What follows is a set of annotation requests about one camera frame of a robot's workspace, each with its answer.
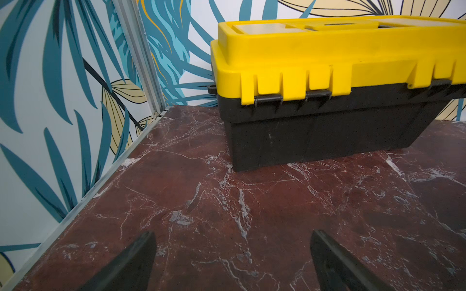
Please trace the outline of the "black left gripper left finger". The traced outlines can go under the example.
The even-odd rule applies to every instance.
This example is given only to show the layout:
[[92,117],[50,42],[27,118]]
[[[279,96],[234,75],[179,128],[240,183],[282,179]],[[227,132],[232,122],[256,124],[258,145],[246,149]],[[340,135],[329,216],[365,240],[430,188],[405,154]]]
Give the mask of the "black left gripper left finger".
[[154,232],[145,232],[79,290],[145,291],[148,289],[156,253],[157,241]]

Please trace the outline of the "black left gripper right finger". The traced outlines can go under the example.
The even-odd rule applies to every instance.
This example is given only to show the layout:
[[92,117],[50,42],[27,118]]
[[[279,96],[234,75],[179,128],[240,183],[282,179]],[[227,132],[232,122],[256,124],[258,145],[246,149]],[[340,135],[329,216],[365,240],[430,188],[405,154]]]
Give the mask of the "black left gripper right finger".
[[322,291],[393,290],[323,230],[313,230],[310,251]]

